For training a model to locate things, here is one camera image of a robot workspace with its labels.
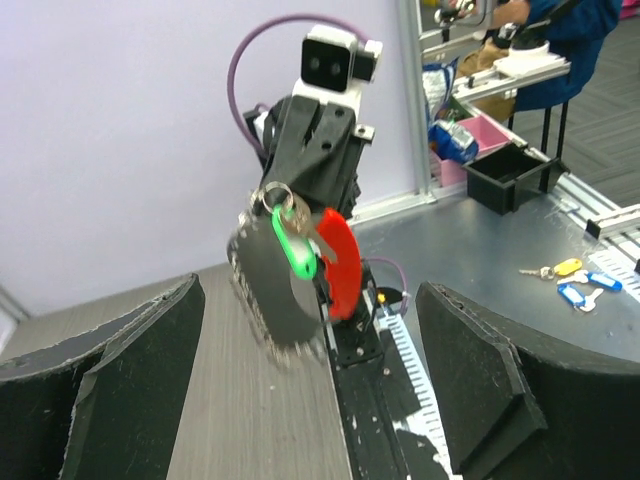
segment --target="black plastic tray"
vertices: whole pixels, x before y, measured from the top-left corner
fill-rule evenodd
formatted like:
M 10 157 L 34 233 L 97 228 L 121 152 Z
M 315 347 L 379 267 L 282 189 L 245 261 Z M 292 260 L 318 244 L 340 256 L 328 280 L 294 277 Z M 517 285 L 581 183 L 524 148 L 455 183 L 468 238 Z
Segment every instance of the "black plastic tray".
M 467 194 L 500 215 L 552 191 L 560 176 L 569 171 L 560 159 L 541 160 L 527 147 L 513 143 L 464 168 Z

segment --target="blue shirt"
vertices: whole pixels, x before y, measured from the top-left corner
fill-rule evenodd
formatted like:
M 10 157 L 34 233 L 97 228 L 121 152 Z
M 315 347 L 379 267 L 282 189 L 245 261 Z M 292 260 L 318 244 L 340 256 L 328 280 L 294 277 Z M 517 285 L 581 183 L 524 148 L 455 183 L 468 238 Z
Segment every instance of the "blue shirt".
M 559 0 L 529 0 L 529 24 L 551 11 Z M 596 67 L 605 37 L 618 25 L 622 0 L 582 0 L 545 33 L 551 52 L 566 57 L 571 71 L 564 77 L 522 88 L 516 96 L 516 111 L 553 107 L 575 97 Z

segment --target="yellow key tag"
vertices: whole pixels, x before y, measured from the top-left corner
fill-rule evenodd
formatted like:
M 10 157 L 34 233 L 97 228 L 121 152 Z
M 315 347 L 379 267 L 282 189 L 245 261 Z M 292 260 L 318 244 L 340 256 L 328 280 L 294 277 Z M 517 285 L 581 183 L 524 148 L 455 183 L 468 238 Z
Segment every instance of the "yellow key tag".
M 571 275 L 572 273 L 577 272 L 581 268 L 582 260 L 580 260 L 579 258 L 570 258 L 553 267 L 553 271 L 559 277 L 566 277 L 567 275 Z

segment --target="green key tag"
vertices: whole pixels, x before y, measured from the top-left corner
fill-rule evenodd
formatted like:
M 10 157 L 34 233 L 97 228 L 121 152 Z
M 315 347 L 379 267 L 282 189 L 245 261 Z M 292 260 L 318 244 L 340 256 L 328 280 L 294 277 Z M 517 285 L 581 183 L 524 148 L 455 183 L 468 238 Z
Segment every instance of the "green key tag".
M 282 205 L 274 207 L 271 215 L 271 225 L 276 233 L 282 250 L 289 260 L 293 273 L 302 280 L 313 280 L 318 271 L 318 258 L 316 257 L 309 240 L 299 235 L 290 234 L 282 225 L 280 212 Z

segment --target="gray table surface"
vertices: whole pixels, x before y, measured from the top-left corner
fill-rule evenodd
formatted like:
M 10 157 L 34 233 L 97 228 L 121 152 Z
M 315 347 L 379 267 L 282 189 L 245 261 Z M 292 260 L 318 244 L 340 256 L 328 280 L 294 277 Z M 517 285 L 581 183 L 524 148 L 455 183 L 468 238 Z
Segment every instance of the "gray table surface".
M 640 361 L 640 305 L 632 297 L 605 294 L 585 315 L 564 302 L 553 282 L 518 273 L 569 257 L 586 260 L 599 248 L 548 198 L 500 217 L 454 196 L 361 225 L 356 234 L 363 256 L 389 257 L 404 268 L 414 295 L 421 282 L 443 283 L 565 341 Z M 373 268 L 378 285 L 398 285 L 392 270 Z M 227 278 L 226 266 L 201 273 L 207 307 L 169 478 L 349 479 L 327 365 L 310 362 L 288 375 L 272 367 L 256 349 Z M 0 359 L 93 328 L 173 283 L 24 323 Z M 415 308 L 405 321 L 423 354 Z
M 350 479 L 328 364 L 309 361 L 287 373 L 272 366 L 228 278 L 226 265 L 200 273 L 207 303 L 168 478 Z M 90 330 L 174 283 L 23 323 L 0 360 Z
M 465 195 L 356 228 L 363 256 L 400 264 L 415 295 L 420 283 L 442 283 L 515 321 L 577 346 L 640 361 L 640 304 L 625 292 L 605 292 L 592 313 L 573 309 L 555 282 L 518 273 L 571 257 L 596 269 L 588 255 L 598 243 L 552 200 L 539 197 L 503 217 Z M 378 285 L 398 287 L 392 269 L 373 264 Z M 593 287 L 578 286 L 585 294 Z M 424 351 L 415 308 L 405 318 L 416 348 Z

